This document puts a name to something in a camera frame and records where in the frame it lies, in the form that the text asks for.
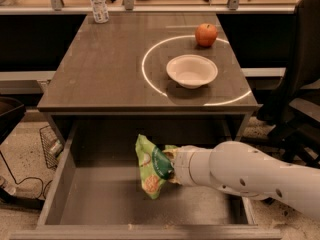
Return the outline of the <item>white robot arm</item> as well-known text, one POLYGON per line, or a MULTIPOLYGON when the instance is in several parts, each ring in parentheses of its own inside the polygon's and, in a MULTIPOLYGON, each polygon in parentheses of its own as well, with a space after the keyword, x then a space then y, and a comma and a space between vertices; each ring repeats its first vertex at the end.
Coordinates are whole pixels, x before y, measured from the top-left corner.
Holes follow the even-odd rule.
POLYGON ((245 143, 226 141, 212 149, 167 149, 174 181, 256 200, 275 199, 320 219, 320 170, 275 159, 245 143))

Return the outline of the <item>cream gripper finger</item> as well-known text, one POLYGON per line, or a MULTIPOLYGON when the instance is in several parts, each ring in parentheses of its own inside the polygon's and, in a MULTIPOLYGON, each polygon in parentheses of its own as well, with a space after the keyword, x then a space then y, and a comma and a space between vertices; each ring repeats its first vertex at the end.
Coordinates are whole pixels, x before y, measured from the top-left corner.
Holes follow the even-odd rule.
POLYGON ((173 183, 173 184, 180 184, 180 181, 178 180, 178 178, 177 178, 177 176, 176 176, 175 173, 171 173, 171 174, 169 175, 168 181, 169 181, 170 183, 173 183))
POLYGON ((163 153, 166 155, 167 158, 175 159, 179 151, 180 151, 179 148, 171 148, 171 149, 165 149, 163 153))

